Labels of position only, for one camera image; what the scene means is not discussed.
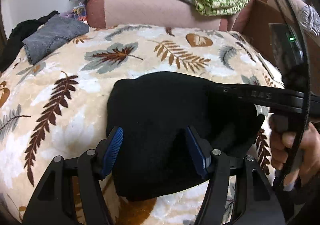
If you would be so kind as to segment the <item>person's right hand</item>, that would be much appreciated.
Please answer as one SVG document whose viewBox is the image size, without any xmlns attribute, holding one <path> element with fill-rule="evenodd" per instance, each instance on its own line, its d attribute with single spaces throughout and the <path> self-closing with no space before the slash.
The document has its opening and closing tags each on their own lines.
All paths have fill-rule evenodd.
<svg viewBox="0 0 320 225">
<path fill-rule="evenodd" d="M 292 148 L 296 133 L 287 131 L 289 123 L 287 117 L 272 114 L 268 123 L 271 129 L 271 165 L 276 170 L 281 170 L 289 157 L 286 149 Z M 305 185 L 319 172 L 319 132 L 313 122 L 309 122 L 304 130 L 298 150 L 302 154 L 301 163 L 285 176 L 283 180 L 285 187 L 293 184 L 298 178 Z"/>
</svg>

